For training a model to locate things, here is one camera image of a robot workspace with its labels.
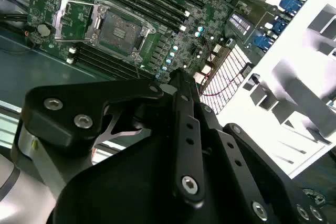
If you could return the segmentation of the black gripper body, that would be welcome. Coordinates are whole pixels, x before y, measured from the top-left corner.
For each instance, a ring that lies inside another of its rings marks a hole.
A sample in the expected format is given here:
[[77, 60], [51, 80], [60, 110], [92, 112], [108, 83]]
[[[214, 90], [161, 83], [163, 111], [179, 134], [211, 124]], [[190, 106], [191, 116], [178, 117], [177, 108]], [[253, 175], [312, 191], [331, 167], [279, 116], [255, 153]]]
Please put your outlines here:
[[54, 223], [262, 223], [262, 203], [235, 139], [198, 103], [72, 179]]

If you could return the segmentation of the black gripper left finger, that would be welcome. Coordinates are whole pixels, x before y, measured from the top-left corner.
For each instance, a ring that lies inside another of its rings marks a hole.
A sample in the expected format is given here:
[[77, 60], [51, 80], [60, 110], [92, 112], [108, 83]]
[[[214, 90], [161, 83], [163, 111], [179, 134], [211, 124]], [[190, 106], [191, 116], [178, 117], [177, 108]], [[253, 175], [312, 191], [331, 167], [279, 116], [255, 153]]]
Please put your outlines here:
[[83, 157], [94, 146], [119, 137], [151, 132], [142, 143], [166, 144], [169, 169], [144, 173], [150, 168], [150, 150], [133, 144], [119, 155], [122, 164], [107, 159], [86, 170], [65, 194], [81, 200], [109, 200], [127, 194], [143, 196], [159, 187], [182, 201], [202, 201], [205, 195], [199, 120], [194, 103], [199, 100], [194, 79], [183, 69], [170, 74], [168, 90], [154, 81], [133, 79], [30, 90], [22, 122], [25, 130], [66, 159]]

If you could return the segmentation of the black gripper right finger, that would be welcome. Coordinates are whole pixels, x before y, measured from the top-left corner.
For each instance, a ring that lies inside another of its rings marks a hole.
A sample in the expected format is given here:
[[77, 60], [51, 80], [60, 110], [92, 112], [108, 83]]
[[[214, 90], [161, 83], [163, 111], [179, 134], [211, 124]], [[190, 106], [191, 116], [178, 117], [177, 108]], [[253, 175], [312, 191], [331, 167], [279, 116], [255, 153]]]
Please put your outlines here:
[[228, 196], [234, 223], [329, 223], [318, 205], [237, 124], [221, 126], [205, 103], [194, 103], [211, 150], [211, 179]]

